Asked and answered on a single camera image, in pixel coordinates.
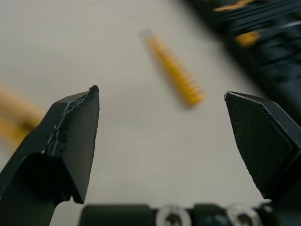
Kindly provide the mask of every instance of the black object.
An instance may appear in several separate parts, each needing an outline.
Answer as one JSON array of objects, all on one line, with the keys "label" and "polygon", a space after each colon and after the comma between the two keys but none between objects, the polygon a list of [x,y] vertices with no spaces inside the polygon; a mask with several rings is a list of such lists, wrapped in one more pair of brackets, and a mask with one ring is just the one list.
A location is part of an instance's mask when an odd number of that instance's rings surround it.
[{"label": "black object", "polygon": [[99,115],[98,87],[55,102],[0,174],[0,226],[47,226],[56,206],[84,203]]},{"label": "black object", "polygon": [[[276,103],[225,95],[239,152],[255,185],[272,201],[250,208],[197,204],[88,205],[79,226],[299,226],[301,128]],[[98,88],[54,103],[0,174],[0,225],[47,226],[72,196],[83,203],[94,154]]]},{"label": "black object", "polygon": [[[301,1],[254,0],[216,11],[237,1],[185,0],[265,94],[301,125]],[[236,41],[236,36],[253,31],[260,34],[253,46]]]}]

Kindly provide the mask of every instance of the blurred yellow object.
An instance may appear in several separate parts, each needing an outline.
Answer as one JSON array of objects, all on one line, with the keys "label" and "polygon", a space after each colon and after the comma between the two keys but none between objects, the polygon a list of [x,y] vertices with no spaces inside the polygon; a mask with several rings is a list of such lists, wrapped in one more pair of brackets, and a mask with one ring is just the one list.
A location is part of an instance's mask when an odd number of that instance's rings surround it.
[{"label": "blurred yellow object", "polygon": [[234,5],[218,7],[218,8],[215,8],[214,11],[221,12],[221,11],[226,11],[226,10],[235,10],[235,9],[243,8],[246,5],[248,5],[254,1],[257,1],[257,0],[238,0]]},{"label": "blurred yellow object", "polygon": [[193,81],[188,72],[159,38],[149,35],[146,37],[145,42],[157,56],[159,62],[189,105],[195,105],[205,99],[206,95],[201,88]]},{"label": "blurred yellow object", "polygon": [[253,46],[259,38],[260,38],[259,32],[254,31],[254,32],[240,34],[235,37],[235,40],[242,47],[250,47],[250,46]]},{"label": "blurred yellow object", "polygon": [[29,101],[0,89],[0,137],[14,150],[43,117],[44,113]]}]

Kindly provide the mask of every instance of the white table surface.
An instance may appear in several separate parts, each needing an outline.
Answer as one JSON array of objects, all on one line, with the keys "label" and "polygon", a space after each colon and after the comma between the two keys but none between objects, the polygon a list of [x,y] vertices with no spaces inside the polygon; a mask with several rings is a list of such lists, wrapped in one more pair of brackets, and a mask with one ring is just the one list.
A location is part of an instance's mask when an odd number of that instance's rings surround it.
[{"label": "white table surface", "polygon": [[[262,201],[238,153],[227,90],[261,96],[222,44],[180,0],[0,2],[0,82],[45,110],[100,89],[100,119],[86,203]],[[139,33],[158,34],[208,98],[186,109]],[[0,169],[10,153],[1,146]],[[66,202],[52,226],[76,226]]]}]

